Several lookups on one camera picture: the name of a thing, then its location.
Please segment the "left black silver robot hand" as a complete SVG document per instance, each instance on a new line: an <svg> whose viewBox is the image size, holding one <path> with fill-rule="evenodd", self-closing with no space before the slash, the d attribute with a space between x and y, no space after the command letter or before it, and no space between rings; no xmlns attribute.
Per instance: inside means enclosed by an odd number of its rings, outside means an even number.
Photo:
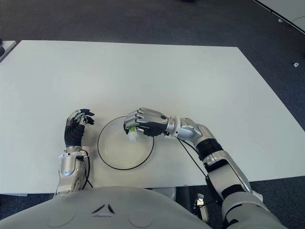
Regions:
<svg viewBox="0 0 305 229"><path fill-rule="evenodd" d="M67 148L81 146L85 126L94 124L93 116L94 113L90 109L78 109L67 118L64 131L64 142Z"/></svg>

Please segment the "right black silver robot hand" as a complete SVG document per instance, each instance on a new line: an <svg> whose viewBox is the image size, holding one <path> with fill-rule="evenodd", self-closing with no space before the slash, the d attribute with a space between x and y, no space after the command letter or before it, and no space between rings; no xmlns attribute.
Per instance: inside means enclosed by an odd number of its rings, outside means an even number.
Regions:
<svg viewBox="0 0 305 229"><path fill-rule="evenodd" d="M167 130L169 118L164 114L148 108L138 108L125 117L123 129L128 134L131 127L135 127L146 136L155 137Z"/></svg>

